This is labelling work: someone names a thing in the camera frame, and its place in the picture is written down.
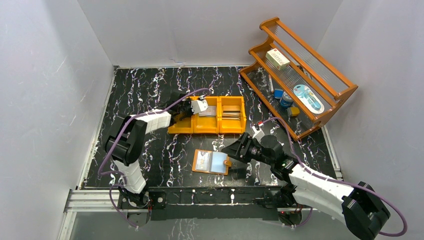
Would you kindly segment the silver card stack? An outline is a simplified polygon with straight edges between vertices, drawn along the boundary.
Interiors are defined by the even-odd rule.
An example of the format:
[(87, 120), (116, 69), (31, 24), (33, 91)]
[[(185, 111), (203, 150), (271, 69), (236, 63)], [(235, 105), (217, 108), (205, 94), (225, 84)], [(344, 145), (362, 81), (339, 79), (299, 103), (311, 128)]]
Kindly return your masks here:
[(199, 117), (216, 117), (217, 116), (217, 106), (210, 105), (205, 111), (202, 111), (198, 114)]

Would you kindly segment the orange card stack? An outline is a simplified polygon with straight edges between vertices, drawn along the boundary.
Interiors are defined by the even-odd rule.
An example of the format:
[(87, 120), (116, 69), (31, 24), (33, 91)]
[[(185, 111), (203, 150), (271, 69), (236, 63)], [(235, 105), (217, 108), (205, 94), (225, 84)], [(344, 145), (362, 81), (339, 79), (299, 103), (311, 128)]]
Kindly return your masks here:
[(241, 107), (239, 105), (223, 105), (222, 118), (226, 120), (240, 120)]

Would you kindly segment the orange three-compartment bin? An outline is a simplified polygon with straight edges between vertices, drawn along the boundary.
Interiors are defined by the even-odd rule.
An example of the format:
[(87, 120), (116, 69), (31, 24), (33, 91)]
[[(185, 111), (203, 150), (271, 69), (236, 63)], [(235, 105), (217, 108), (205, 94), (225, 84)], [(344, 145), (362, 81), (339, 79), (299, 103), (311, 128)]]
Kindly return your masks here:
[(247, 117), (243, 96), (207, 96), (207, 110), (168, 127), (169, 134), (242, 134)]

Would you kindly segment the orange card holder wallet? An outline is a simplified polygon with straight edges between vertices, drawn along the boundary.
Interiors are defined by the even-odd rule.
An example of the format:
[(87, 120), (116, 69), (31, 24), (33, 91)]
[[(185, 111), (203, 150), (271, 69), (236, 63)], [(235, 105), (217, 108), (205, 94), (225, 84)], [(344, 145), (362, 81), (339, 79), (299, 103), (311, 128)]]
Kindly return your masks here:
[(226, 153), (200, 149), (194, 152), (193, 172), (227, 176), (231, 167), (232, 162)]

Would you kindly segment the orange wooden shelf rack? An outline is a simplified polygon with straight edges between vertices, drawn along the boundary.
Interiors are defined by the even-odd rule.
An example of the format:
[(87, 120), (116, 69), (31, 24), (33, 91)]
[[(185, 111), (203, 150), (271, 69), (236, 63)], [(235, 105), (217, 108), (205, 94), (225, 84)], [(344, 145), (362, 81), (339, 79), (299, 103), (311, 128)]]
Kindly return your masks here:
[[(240, 70), (241, 77), (254, 90), (270, 112), (280, 117), (282, 124), (290, 124), (287, 113), (279, 110), (272, 104), (265, 93), (260, 90), (258, 83), (250, 73), (257, 69), (272, 76), (276, 87), (284, 90), (293, 99), (294, 105), (300, 109), (302, 128), (295, 130), (289, 128), (289, 133), (294, 140), (300, 140), (323, 127), (357, 90), (358, 86), (352, 83), (331, 63), (324, 59), (316, 50), (307, 44), (300, 36), (285, 25), (278, 17), (263, 21), (259, 28), (266, 33), (266, 40), (249, 49), (249, 54), (254, 58), (254, 63)], [(282, 70), (277, 70), (266, 58), (266, 52), (278, 49), (290, 64)], [(308, 86), (323, 103), (324, 112), (314, 114), (294, 94), (296, 85)]]

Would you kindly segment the blue packaged cutter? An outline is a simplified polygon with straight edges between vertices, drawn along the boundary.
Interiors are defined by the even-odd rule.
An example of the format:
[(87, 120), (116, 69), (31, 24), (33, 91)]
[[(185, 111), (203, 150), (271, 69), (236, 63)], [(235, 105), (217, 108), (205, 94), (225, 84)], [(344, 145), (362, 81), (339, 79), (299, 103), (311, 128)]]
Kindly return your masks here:
[(325, 111), (325, 106), (317, 98), (314, 92), (304, 84), (298, 84), (293, 88), (293, 93), (313, 114), (322, 114)]

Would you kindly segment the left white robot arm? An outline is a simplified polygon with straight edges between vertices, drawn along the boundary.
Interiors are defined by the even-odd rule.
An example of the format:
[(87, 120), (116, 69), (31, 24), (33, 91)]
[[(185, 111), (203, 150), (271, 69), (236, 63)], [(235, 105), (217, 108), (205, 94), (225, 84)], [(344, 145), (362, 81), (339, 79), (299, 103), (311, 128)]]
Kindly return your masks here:
[(117, 167), (114, 172), (123, 177), (123, 186), (120, 189), (130, 195), (141, 195), (147, 185), (139, 163), (145, 136), (156, 130), (171, 127), (206, 110), (207, 107), (208, 104), (203, 99), (192, 100), (188, 94), (176, 92), (163, 107), (119, 117), (114, 121), (111, 133), (105, 141), (106, 156), (98, 173), (112, 174), (112, 170), (103, 171), (106, 161), (111, 160)]

